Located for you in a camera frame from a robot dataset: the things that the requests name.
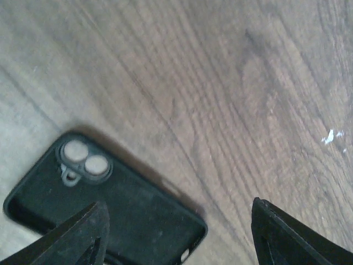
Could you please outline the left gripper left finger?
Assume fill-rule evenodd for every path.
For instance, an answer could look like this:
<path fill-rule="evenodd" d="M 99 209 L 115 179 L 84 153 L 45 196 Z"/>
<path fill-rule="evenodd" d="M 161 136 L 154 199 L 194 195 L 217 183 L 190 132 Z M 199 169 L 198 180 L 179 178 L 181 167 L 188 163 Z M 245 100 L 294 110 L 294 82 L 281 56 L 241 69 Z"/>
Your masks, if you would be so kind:
<path fill-rule="evenodd" d="M 108 237 L 107 206 L 92 203 L 1 264 L 103 264 Z"/>

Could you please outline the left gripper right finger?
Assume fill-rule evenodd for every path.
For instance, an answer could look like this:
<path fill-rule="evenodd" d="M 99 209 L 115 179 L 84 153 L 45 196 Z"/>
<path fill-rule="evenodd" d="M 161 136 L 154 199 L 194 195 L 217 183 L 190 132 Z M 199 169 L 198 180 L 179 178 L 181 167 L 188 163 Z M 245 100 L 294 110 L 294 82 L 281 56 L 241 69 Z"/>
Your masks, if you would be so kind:
<path fill-rule="evenodd" d="M 259 264 L 352 264 L 352 252 L 265 199 L 253 201 L 251 229 Z"/>

